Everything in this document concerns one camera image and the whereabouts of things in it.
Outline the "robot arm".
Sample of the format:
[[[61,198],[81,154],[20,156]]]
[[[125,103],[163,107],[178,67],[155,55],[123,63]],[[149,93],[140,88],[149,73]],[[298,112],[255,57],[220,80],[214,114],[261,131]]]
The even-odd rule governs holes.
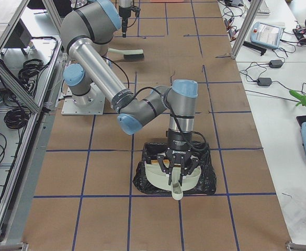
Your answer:
[[[69,13],[62,21],[60,37],[68,55],[110,101],[126,134],[137,133],[165,110],[170,111],[167,150],[157,156],[156,165],[147,166],[147,177],[161,189],[190,190],[201,175],[199,159],[192,155],[195,148],[190,143],[198,84],[177,79],[172,86],[156,87],[145,99],[137,100],[95,49],[97,44],[108,44],[120,26],[112,2],[96,1]]]
[[[127,36],[128,19],[131,13],[135,11],[135,6],[131,0],[120,0],[118,5],[119,16],[121,17],[121,32],[122,37]]]

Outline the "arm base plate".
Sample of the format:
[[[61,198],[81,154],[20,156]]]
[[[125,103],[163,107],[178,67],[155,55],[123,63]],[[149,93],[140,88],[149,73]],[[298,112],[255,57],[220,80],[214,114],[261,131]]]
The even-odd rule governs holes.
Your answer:
[[[64,116],[102,115],[104,112],[105,96],[95,83],[90,84],[90,91],[85,96],[72,95],[70,88],[66,92],[62,112]]]

